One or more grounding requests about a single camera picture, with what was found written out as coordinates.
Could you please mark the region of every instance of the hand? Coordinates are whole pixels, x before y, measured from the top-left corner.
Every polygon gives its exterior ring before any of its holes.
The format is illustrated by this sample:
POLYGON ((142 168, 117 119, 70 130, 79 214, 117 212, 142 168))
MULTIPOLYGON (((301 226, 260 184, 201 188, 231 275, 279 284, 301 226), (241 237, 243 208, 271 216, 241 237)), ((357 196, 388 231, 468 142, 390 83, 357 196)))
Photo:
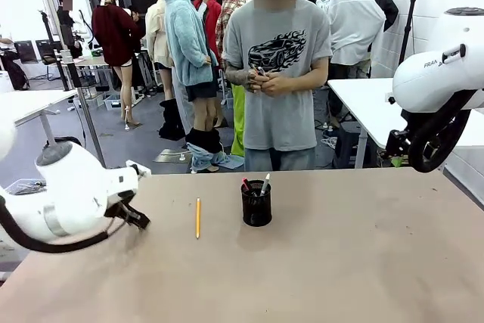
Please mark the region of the hand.
POLYGON ((262 84, 267 81, 269 81, 267 76, 260 76, 255 70, 249 70, 244 87, 248 92, 257 93, 262 89, 262 84))
POLYGON ((293 80, 280 73, 266 73, 268 81, 262 84, 262 92, 272 98, 292 92, 293 80))

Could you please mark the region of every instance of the green object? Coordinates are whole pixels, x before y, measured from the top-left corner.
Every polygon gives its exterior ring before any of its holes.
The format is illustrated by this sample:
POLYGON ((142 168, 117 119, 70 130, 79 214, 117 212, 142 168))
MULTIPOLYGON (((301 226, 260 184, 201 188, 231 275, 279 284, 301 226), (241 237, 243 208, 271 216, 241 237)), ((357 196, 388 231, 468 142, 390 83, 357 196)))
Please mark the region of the green object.
POLYGON ((243 86, 232 85, 234 94, 234 143, 231 153, 244 156, 244 118, 245 118, 245 88, 243 86))
POLYGON ((400 168, 402 166, 403 158, 402 157, 394 157, 392 158, 392 165, 395 168, 400 168))

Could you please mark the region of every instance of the stool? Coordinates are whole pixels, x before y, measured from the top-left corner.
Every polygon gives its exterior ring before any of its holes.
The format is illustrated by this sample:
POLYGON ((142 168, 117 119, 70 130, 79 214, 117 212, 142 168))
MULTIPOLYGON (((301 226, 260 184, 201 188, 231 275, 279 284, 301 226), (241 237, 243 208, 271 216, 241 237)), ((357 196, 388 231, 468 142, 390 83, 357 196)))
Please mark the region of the stool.
MULTIPOLYGON (((346 121, 340 124, 339 136, 334 148, 333 167, 336 169, 349 169, 355 167, 356 151, 361 132, 361 126, 355 121, 346 121)), ((377 166, 377 145, 368 137, 365 158, 365 168, 377 166)))

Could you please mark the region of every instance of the white pen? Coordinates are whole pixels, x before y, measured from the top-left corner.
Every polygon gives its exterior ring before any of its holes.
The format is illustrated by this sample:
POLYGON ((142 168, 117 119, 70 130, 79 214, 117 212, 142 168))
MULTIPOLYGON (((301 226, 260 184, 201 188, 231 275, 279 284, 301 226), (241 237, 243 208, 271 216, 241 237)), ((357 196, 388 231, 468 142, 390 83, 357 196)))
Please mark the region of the white pen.
POLYGON ((267 189, 270 178, 271 178, 271 173, 267 173, 267 175, 265 176, 264 184, 262 185, 262 189, 260 191, 261 196, 263 196, 265 194, 265 190, 267 189))

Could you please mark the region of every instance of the neon green pants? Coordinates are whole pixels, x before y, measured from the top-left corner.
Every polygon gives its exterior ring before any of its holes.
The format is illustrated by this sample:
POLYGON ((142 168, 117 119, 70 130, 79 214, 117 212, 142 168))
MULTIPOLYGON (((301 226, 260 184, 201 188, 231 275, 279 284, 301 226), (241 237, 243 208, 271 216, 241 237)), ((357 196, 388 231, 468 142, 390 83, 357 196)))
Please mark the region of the neon green pants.
POLYGON ((239 157, 244 156, 244 122, 245 122, 245 88, 232 85, 234 94, 234 143, 232 154, 239 157))

